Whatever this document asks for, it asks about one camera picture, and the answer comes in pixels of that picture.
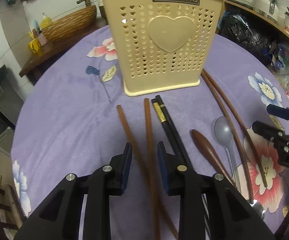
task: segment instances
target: beige utensil holder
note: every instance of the beige utensil holder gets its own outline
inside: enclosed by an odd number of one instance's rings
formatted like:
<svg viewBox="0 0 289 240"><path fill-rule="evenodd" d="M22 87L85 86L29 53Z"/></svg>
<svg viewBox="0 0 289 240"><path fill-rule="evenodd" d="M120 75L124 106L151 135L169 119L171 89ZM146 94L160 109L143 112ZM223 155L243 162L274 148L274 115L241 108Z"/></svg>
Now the beige utensil holder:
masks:
<svg viewBox="0 0 289 240"><path fill-rule="evenodd" d="M103 0L128 96L192 87L223 0Z"/></svg>

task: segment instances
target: wooden spoon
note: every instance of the wooden spoon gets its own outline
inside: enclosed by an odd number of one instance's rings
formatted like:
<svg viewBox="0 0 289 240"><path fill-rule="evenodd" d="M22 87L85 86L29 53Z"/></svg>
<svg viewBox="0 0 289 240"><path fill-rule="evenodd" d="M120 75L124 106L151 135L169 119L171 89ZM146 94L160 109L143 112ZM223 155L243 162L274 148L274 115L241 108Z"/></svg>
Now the wooden spoon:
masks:
<svg viewBox="0 0 289 240"><path fill-rule="evenodd" d="M191 130L191 137L194 141L196 147L201 152L201 154L207 159L207 161L214 167L214 169L222 174L229 182L235 186L235 183L232 181L229 173L223 166L221 160L218 157L215 149L212 147L208 139L197 130Z"/></svg>

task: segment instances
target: basket base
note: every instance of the basket base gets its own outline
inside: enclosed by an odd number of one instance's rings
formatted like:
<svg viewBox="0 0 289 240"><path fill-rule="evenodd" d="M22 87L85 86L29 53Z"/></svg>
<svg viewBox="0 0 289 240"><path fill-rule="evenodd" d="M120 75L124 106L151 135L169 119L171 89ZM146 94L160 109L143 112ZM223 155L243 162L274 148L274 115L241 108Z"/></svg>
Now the basket base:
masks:
<svg viewBox="0 0 289 240"><path fill-rule="evenodd" d="M151 94L151 93L157 93L157 92L172 90L172 89L177 89L177 88L195 87L195 86L198 86L199 84L200 84L200 79L198 79L198 81L195 83L181 84L181 85L169 86L169 87L161 87L161 88L143 90L143 91L132 93L128 90L128 88L126 87L126 83L123 80L124 91L125 91L126 95L128 95L130 97L136 97L136 96L141 96L141 95L146 95L146 94Z"/></svg>

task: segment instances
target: blue leaf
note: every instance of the blue leaf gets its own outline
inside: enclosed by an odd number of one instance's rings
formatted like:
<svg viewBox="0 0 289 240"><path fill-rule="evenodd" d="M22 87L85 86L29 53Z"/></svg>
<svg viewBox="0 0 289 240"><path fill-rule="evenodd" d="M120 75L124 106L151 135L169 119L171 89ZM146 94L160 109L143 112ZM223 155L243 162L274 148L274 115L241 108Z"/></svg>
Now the blue leaf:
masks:
<svg viewBox="0 0 289 240"><path fill-rule="evenodd" d="M95 67L93 67L93 66L88 66L88 67L86 68L86 73L87 73L88 75L90 75L90 74L94 74L94 75L96 75L96 76L99 76L99 75L100 75L100 71L99 71L98 69L96 69Z"/></svg>

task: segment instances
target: metal screw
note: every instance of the metal screw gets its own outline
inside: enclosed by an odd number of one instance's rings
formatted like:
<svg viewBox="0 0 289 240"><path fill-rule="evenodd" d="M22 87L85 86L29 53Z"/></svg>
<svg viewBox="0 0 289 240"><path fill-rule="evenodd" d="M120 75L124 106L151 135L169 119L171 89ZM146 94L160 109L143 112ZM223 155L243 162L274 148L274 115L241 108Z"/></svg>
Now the metal screw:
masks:
<svg viewBox="0 0 289 240"><path fill-rule="evenodd" d="M177 167L177 169L178 169L178 171L186 171L186 170L187 170L187 167L184 166L184 165L179 165L179 166Z"/></svg>
<svg viewBox="0 0 289 240"><path fill-rule="evenodd" d="M70 173L70 174L68 174L67 176L65 176L65 178L66 178L68 181L74 180L75 177L76 177L76 176L75 176L73 173Z"/></svg>
<svg viewBox="0 0 289 240"><path fill-rule="evenodd" d="M111 171L111 170L112 170L112 167L111 167L110 165L105 165L105 166L103 166L102 170L103 170L104 172L108 172L108 171Z"/></svg>
<svg viewBox="0 0 289 240"><path fill-rule="evenodd" d="M216 179L216 180L223 180L223 179L224 179L224 176L223 176L222 174L220 174L220 173L216 173L216 174L215 174L215 179Z"/></svg>

